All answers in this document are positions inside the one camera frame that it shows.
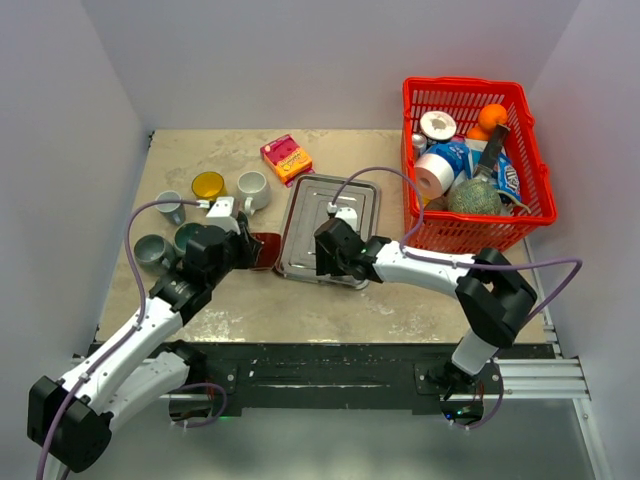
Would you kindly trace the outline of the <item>dark red mug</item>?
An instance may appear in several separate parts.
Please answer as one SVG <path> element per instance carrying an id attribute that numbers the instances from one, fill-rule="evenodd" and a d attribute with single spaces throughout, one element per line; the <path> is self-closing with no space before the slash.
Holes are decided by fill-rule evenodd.
<path id="1" fill-rule="evenodd" d="M 273 269 L 281 255 L 281 235 L 274 232 L 253 232 L 251 235 L 263 243 L 263 249 L 260 254 L 259 266 L 249 269 L 254 271 Z"/>

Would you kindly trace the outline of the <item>teal green mug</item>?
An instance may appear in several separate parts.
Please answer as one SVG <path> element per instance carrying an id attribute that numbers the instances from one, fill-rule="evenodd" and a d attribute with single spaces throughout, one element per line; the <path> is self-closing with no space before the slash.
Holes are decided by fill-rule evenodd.
<path id="1" fill-rule="evenodd" d="M 181 225 L 174 234 L 173 246 L 178 258 L 182 258 L 186 253 L 189 240 L 203 228 L 199 223 L 190 222 Z"/>

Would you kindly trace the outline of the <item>white speckled mug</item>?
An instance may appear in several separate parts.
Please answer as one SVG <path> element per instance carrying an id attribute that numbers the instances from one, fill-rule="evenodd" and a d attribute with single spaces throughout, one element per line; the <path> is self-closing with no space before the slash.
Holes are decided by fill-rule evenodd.
<path id="1" fill-rule="evenodd" d="M 237 180 L 237 193 L 243 212 L 251 217 L 266 208 L 272 199 L 271 186 L 265 175 L 258 171 L 248 171 Z"/>

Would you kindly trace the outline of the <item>yellow mug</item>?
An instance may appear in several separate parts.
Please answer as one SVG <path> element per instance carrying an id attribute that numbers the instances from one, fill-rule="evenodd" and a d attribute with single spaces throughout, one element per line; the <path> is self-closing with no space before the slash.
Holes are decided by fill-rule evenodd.
<path id="1" fill-rule="evenodd" d="M 191 183 L 191 190 L 199 200 L 216 201 L 227 195 L 224 177 L 213 171 L 198 174 Z"/>

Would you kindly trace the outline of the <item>grey green mug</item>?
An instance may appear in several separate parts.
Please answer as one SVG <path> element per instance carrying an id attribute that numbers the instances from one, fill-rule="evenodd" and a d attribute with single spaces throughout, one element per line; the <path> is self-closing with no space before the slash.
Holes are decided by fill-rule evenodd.
<path id="1" fill-rule="evenodd" d="M 143 271 L 156 276 L 167 273 L 177 261 L 174 247 L 157 234 L 141 237 L 134 245 L 133 255 Z"/>

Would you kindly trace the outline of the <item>grey blue mug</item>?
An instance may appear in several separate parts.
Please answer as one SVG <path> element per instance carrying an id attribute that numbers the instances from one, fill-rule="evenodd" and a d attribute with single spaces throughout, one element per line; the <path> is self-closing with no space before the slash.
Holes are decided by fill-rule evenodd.
<path id="1" fill-rule="evenodd" d="M 181 226 L 186 221 L 182 196 L 173 190 L 166 190 L 156 197 L 156 210 L 172 225 Z"/>

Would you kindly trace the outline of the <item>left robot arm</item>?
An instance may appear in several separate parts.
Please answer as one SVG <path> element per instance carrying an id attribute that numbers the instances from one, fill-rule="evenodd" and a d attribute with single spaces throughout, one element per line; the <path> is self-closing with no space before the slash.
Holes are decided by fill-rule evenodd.
<path id="1" fill-rule="evenodd" d="M 31 387 L 27 434 L 41 448 L 37 478 L 87 470 L 114 433 L 156 398 L 205 385 L 205 357 L 185 343 L 145 360 L 211 301 L 229 272 L 274 263 L 229 201 L 210 206 L 207 218 L 184 257 L 141 293 L 139 309 L 108 341 L 59 379 L 43 376 Z"/>

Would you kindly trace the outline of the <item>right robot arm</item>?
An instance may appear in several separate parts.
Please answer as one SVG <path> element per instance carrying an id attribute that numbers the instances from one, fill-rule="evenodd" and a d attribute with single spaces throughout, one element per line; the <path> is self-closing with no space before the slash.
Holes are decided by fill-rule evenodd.
<path id="1" fill-rule="evenodd" d="M 502 253 L 450 255 L 403 247 L 386 237 L 361 239 L 333 217 L 314 233 L 316 274 L 424 288 L 458 300 L 469 330 L 450 359 L 425 375 L 446 398 L 469 392 L 487 361 L 513 345 L 537 301 L 531 285 Z"/>

